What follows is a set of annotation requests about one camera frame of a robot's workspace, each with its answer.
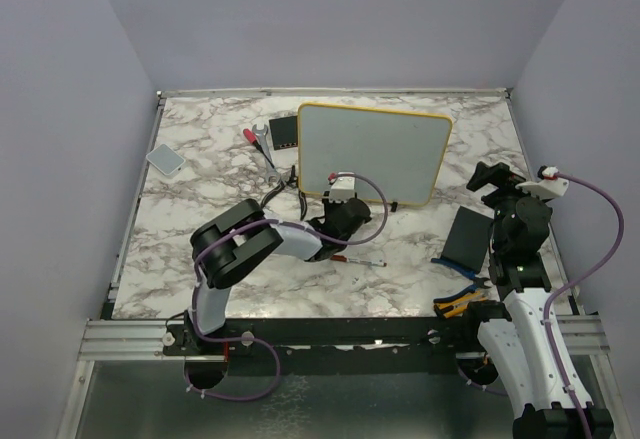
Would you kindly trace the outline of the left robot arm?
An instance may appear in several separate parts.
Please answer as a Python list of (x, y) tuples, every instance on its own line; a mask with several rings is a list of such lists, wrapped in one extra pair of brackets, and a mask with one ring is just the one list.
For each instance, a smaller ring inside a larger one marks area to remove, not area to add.
[(245, 199), (207, 222), (190, 237), (197, 281), (186, 341), (202, 354), (218, 347), (231, 288), (270, 255), (305, 262), (327, 260), (344, 250), (370, 220), (366, 203), (351, 198), (342, 203), (325, 201), (323, 216), (287, 227), (269, 218), (256, 200)]

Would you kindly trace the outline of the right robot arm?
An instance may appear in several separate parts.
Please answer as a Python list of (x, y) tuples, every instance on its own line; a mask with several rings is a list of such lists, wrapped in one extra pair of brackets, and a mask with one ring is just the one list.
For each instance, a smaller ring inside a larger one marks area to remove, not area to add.
[(494, 191), (482, 202), (494, 212), (489, 228), (489, 276), (498, 300), (468, 307), (461, 342), (488, 354), (514, 414), (515, 438), (609, 438), (611, 413), (595, 405), (560, 330), (553, 289), (540, 254), (550, 234), (550, 201), (572, 178), (544, 166), (535, 180), (504, 163), (479, 162), (467, 187)]

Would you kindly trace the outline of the yellow framed whiteboard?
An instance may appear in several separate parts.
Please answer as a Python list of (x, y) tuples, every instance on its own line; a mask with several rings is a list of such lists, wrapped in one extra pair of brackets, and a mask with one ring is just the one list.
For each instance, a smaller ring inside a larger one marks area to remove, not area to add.
[(303, 103), (297, 113), (299, 187), (321, 195), (330, 174), (357, 173), (372, 180), (388, 203), (423, 206), (452, 128), (444, 115)]

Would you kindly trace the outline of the white marker pen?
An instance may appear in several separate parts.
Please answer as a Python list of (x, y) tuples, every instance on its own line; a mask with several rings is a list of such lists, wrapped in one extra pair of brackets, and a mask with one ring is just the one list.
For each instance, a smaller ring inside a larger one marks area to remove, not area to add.
[(367, 260), (367, 259), (347, 257), (344, 255), (333, 255), (330, 257), (330, 260), (333, 262), (357, 264), (357, 265), (363, 265), (367, 267), (380, 267), (380, 268), (387, 267), (387, 262), (382, 260)]

